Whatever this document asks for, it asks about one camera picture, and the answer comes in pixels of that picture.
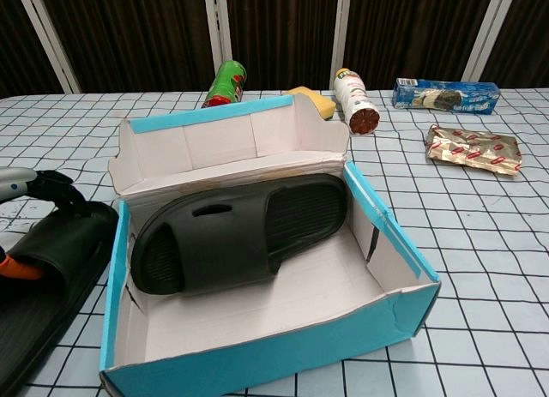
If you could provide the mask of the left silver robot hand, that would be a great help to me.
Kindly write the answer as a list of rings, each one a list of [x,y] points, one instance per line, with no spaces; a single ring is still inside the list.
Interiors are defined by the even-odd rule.
[[[73,180],[61,172],[0,167],[0,205],[25,195],[53,202],[59,210],[81,216],[89,215],[83,195],[73,186]],[[43,275],[41,266],[19,262],[0,246],[0,276],[12,280],[40,280]]]

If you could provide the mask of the black rubber slipper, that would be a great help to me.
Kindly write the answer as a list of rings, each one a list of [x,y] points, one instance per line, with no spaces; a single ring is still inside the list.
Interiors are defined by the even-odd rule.
[[[118,213],[103,202],[87,210],[53,211],[8,252],[44,274],[0,276],[0,397],[14,397],[64,336],[110,261]]]
[[[337,232],[346,217],[345,184],[323,173],[185,195],[140,230],[132,279],[154,295],[267,280],[285,260]]]

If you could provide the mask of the light blue shoe box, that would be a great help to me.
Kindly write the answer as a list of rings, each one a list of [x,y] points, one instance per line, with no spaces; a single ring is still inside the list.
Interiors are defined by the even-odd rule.
[[[358,167],[349,130],[304,95],[125,118],[109,172],[119,221],[100,378],[114,397],[219,397],[407,340],[440,280]],[[170,295],[130,271],[140,230],[185,195],[329,174],[347,188],[340,229],[241,286]]]

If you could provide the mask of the dark folding screen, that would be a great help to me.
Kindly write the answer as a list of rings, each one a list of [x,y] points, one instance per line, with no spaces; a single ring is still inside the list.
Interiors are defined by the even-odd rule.
[[[202,91],[214,79],[206,0],[42,0],[85,93]],[[337,0],[226,0],[249,90],[324,89]],[[350,0],[343,65],[373,89],[459,80],[491,0]],[[549,87],[549,0],[512,0],[480,76]],[[0,0],[0,99],[61,93],[21,0]]]

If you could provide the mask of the green chips can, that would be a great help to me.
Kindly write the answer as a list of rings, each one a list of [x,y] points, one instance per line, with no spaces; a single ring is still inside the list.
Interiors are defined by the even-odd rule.
[[[202,108],[240,102],[246,80],[247,72],[241,63],[225,61],[218,69]]]

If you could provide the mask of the yellow sponge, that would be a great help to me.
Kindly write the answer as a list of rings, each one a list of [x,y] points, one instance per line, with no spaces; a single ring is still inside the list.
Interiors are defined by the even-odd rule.
[[[331,119],[334,116],[336,103],[332,99],[325,97],[308,87],[296,87],[290,90],[282,91],[281,93],[284,95],[295,95],[298,93],[303,94],[314,103],[319,115],[324,120]]]

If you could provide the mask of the white drink bottle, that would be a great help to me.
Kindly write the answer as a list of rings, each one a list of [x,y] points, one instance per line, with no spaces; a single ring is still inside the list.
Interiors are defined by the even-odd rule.
[[[357,135],[372,133],[378,126],[380,115],[369,100],[360,76],[350,69],[339,69],[335,73],[334,90],[350,131]]]

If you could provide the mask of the blue cookie package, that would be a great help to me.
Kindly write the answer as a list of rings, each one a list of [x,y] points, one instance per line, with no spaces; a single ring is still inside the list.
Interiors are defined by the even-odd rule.
[[[396,109],[491,114],[500,94],[500,89],[493,82],[397,78],[392,105]]]

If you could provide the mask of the crumpled foil snack packet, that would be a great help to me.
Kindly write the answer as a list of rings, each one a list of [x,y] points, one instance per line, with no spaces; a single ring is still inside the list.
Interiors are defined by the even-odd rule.
[[[432,125],[425,141],[429,159],[515,176],[522,167],[517,140],[508,135]]]

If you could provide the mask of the white checkered tablecloth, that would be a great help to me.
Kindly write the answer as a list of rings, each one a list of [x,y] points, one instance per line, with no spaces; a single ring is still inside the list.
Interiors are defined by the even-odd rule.
[[[396,110],[351,137],[349,159],[442,282],[414,338],[245,388],[234,397],[549,397],[549,88],[503,89],[491,115]],[[113,204],[107,160],[124,117],[200,108],[206,92],[0,94],[0,166],[58,169]],[[431,161],[437,124],[516,138],[515,177]],[[18,397],[108,397],[98,360],[108,269]]]

